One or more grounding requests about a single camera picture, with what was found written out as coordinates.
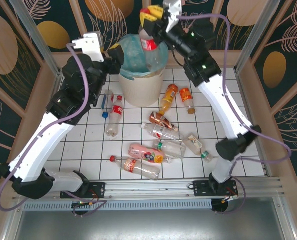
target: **red label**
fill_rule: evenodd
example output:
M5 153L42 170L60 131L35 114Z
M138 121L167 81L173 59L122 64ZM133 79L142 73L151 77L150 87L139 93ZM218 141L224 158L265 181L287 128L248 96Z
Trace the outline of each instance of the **red label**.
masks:
M137 163L137 161L133 160L132 163L130 164L130 167L129 167L129 172L130 173L133 173L136 163Z
M151 40L141 39L140 41L141 41L142 47L145 51L153 51L153 50L157 49L157 47L158 47L158 45L155 43L154 39L151 39Z
M116 106L116 105L113 106L112 113L117 113L119 115L122 115L122 113L123 113L123 107Z

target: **orange juice bottle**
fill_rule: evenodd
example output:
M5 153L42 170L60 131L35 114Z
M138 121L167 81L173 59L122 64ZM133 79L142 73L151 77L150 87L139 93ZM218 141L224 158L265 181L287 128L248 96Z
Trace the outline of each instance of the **orange juice bottle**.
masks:
M175 84L168 86L166 93L163 97L163 100L160 103L159 113L164 115L167 112L173 103L175 96L177 95L179 88Z
M193 97L190 92L190 89L183 88L179 91L179 94L182 98L183 104L187 109L188 114L195 114L195 108L193 103Z

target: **teal plastic bag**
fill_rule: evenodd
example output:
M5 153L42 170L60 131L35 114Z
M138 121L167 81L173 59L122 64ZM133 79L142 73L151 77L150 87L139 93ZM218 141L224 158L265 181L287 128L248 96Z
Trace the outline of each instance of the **teal plastic bag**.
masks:
M119 41L124 51L124 65L121 67L120 74L129 80L134 78L144 78L152 73L165 68L169 60L169 49L162 42L158 48L161 56L161 64L156 69L149 69L146 66L146 59L141 45L140 36L137 34L128 34Z

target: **coca-cola bottle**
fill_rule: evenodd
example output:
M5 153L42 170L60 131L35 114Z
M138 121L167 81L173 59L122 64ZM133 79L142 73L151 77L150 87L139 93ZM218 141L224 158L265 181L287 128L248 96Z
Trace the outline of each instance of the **coca-cola bottle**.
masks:
M113 104L112 111L109 114L109 124L106 128L108 136L115 137L119 134L119 123L123 113L122 100L122 96L117 96L117 101Z

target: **grid tiles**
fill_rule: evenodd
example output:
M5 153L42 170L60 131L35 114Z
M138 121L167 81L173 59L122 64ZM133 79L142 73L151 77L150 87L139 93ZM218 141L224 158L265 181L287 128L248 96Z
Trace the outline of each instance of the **grid tiles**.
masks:
M204 95L193 84L190 84L183 69L166 69L164 74L165 80L162 85L161 96L155 104L143 108L134 107L123 98L124 112L118 125L119 133L116 137L105 134L109 119L102 117L100 105L103 95L101 95L97 106L92 107L79 124L62 139L49 157L45 168L60 172L79 170L89 180L145 179L141 175L121 170L119 166L110 162L109 159L112 155L117 157L128 156L128 150L132 143L140 143L147 147L152 147L153 141L156 138L150 136L146 130L142 130L141 123L148 123L150 114L153 111L159 111L160 101L167 87L174 83L179 89L187 87L191 89L196 113L189 115L183 105L180 94L177 94L172 108L165 114L165 117L178 126L180 133L184 136L190 133L198 136L214 159L210 163L207 163L201 157L194 155L187 149L183 160L172 159L170 164L142 162L159 168L160 179L208 177L215 168L219 157L216 151L216 143L225 138L223 126ZM228 69L227 79L228 89L241 111L247 115L233 69ZM102 94L105 90L111 90L115 95L123 96L117 75L108 77ZM255 143L242 156L259 159L259 153ZM233 176L236 177L264 175L265 172L262 164L250 161L239 161L233 171Z

